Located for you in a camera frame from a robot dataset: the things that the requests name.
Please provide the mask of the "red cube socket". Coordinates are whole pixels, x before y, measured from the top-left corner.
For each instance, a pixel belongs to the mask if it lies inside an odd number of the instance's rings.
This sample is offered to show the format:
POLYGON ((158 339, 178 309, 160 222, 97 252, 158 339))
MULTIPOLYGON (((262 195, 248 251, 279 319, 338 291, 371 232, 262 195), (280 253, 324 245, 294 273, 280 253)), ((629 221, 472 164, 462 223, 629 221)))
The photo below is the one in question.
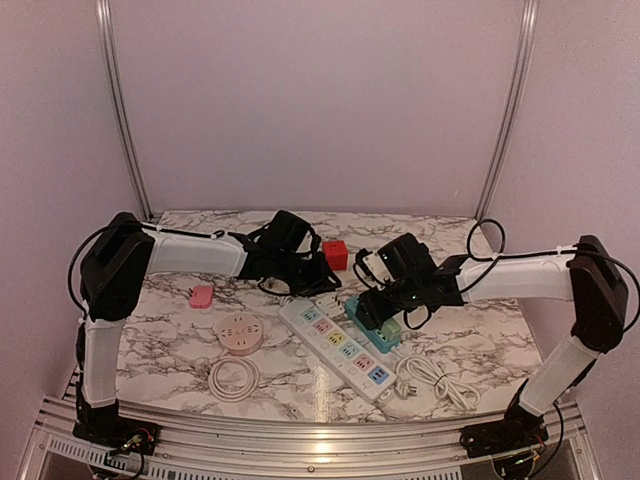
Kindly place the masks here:
POLYGON ((347 269, 349 252, 344 241, 325 241, 322 247, 332 271, 345 271, 347 269))

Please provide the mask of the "white plug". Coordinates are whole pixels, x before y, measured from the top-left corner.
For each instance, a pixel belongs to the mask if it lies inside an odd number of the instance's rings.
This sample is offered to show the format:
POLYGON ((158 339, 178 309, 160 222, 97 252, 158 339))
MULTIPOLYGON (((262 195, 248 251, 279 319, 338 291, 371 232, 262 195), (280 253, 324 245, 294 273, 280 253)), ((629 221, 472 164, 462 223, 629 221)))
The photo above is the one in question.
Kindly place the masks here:
POLYGON ((345 313, 343 304, 336 296, 325 295, 314 300, 315 306, 329 318, 336 318, 345 313))

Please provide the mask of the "teal power strip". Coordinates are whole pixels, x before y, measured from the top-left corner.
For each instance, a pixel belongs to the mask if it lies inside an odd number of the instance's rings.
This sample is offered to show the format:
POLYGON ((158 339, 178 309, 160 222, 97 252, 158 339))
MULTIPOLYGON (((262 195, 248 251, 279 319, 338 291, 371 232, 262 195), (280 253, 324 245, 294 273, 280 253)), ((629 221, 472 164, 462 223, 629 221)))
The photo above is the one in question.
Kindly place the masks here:
POLYGON ((367 339, 375 347, 375 349, 381 354, 387 354, 392 349, 398 347, 401 338, 397 342, 385 342, 378 335, 379 329, 369 330, 365 327, 365 325, 356 316, 358 303, 359 300, 357 296, 349 297, 344 303, 345 312, 348 318, 358 326, 358 328, 363 332, 363 334, 367 337, 367 339))

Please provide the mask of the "pink round power strip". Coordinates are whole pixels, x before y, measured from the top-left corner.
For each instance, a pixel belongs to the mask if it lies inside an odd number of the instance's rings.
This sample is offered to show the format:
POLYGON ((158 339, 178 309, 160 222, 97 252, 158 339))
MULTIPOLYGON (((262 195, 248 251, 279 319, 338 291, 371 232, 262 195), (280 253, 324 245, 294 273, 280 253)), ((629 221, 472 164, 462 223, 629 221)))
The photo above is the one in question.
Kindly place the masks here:
POLYGON ((264 341, 264 327, 254 315, 230 314, 213 327, 222 347, 231 355, 248 356, 256 352, 264 341))

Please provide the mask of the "pink cube socket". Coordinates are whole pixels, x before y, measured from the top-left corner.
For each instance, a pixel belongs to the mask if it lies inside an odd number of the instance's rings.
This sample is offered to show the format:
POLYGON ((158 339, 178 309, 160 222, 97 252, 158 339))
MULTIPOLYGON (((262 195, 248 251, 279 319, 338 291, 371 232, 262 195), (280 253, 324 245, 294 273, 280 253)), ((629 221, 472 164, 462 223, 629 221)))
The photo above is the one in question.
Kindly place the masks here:
POLYGON ((214 289, 210 285, 198 285, 191 289, 189 306, 192 309, 208 309, 213 302, 214 289))

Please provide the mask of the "white multicolour power strip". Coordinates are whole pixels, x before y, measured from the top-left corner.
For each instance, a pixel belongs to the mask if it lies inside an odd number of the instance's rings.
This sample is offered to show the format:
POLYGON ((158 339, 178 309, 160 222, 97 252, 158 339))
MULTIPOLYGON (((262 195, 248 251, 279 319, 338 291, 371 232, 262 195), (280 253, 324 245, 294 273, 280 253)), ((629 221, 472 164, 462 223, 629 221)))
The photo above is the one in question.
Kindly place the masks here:
POLYGON ((369 403, 380 400, 396 383, 384 365, 318 306, 293 300, 279 309, 281 321, 332 372, 369 403))

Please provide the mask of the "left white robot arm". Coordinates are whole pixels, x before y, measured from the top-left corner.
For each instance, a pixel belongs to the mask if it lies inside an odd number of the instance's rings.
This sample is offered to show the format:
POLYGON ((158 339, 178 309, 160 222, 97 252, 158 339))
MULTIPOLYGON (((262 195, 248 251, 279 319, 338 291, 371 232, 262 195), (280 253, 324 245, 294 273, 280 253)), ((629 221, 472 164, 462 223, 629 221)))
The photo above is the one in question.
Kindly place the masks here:
POLYGON ((116 372, 126 321, 138 308, 148 278, 210 275, 263 286, 280 282, 288 296, 308 298, 338 290, 314 227, 278 211, 249 233, 180 230, 141 222, 129 212, 90 235, 74 253, 67 280, 79 309, 76 351, 81 372, 79 409, 86 426, 106 445, 125 438, 119 415, 116 372))

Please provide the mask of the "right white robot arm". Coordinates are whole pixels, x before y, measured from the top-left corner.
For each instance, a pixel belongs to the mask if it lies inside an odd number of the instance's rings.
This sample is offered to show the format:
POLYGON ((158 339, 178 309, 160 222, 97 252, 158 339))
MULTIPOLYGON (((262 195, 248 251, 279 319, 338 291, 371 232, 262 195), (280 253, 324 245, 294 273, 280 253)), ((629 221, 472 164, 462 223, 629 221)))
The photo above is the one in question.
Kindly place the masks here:
POLYGON ((637 322, 627 306, 639 284, 593 236, 540 252, 465 251, 436 261, 408 233, 359 251, 354 271, 366 287, 358 319, 372 329, 396 316, 404 323, 398 395, 407 397, 412 384, 422 382, 438 404, 473 411, 494 389, 513 386, 515 403, 495 428, 506 448, 529 437, 533 417, 567 391, 594 414, 614 397, 613 383, 594 366, 637 322), (489 327, 477 323, 520 300, 559 301, 574 311, 570 331, 539 366, 528 359, 531 345, 520 320, 505 314, 489 327))

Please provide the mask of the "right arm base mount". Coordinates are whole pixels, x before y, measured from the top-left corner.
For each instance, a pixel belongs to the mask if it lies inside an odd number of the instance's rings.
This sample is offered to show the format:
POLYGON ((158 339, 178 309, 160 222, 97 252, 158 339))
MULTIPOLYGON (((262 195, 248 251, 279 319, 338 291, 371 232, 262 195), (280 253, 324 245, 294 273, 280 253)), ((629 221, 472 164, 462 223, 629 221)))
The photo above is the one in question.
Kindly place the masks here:
POLYGON ((459 442, 469 458, 477 458, 545 443, 548 439, 544 418, 516 406, 506 411, 501 420, 462 428, 459 442))

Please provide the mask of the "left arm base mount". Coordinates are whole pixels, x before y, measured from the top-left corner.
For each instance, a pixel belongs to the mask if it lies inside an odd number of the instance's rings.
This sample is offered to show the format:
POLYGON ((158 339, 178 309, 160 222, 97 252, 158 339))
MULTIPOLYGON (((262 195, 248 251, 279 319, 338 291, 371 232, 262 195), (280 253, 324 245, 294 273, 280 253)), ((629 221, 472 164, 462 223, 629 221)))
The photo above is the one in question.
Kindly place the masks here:
POLYGON ((122 417, 118 404, 91 408, 77 405, 73 435, 94 444, 109 447, 114 454, 154 453, 160 426, 156 423, 122 417))

